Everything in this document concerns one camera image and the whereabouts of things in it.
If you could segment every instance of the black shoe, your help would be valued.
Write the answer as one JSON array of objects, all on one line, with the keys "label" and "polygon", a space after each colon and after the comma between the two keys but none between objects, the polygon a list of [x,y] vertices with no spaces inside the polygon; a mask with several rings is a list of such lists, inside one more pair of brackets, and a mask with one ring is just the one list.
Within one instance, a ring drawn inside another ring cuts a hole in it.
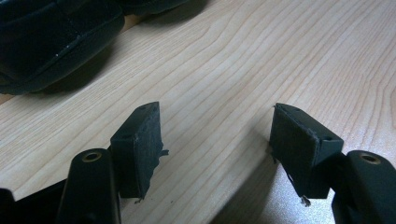
[{"label": "black shoe", "polygon": [[156,14],[180,6],[188,0],[115,0],[124,15]]},{"label": "black shoe", "polygon": [[123,24],[120,6],[107,0],[0,1],[0,93],[44,89],[103,49]]}]

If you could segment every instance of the light wood tabletop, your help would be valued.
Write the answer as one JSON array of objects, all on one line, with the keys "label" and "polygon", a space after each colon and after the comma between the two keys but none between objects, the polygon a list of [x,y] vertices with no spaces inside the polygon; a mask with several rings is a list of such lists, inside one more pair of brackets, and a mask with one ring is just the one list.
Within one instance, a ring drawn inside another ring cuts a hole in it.
[{"label": "light wood tabletop", "polygon": [[304,207],[268,154],[277,102],[396,165],[396,2],[191,0],[120,34],[69,77],[0,97],[0,188],[16,199],[65,179],[159,101],[164,148],[123,223],[334,223]]}]

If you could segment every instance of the wood grain surface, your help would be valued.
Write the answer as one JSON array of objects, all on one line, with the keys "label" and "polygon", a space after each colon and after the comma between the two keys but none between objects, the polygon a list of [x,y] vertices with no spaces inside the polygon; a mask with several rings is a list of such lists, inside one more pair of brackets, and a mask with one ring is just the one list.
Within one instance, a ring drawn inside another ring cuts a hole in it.
[{"label": "wood grain surface", "polygon": [[0,187],[20,199],[161,104],[170,155],[123,223],[333,223],[268,156],[272,106],[300,107],[396,165],[396,2],[191,0],[150,16],[71,76],[2,96]]}]

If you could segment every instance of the wooden table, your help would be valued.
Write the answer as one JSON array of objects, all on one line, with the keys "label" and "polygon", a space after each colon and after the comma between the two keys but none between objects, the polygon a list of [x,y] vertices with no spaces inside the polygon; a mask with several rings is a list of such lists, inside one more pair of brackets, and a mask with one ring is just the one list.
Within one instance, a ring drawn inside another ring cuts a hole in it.
[{"label": "wooden table", "polygon": [[123,223],[332,223],[267,153],[276,102],[396,165],[396,2],[191,0],[127,30],[46,90],[1,96],[0,187],[64,178],[80,151],[161,103],[164,148]]}]

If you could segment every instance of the table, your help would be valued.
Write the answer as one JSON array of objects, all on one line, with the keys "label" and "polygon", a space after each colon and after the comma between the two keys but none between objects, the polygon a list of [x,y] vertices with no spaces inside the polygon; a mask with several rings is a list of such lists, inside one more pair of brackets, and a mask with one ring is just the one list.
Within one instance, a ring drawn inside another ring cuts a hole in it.
[{"label": "table", "polygon": [[123,223],[333,223],[268,154],[276,102],[306,111],[396,165],[396,2],[191,0],[149,16],[71,76],[1,96],[0,187],[17,199],[106,148],[159,101],[164,148],[147,197]]}]

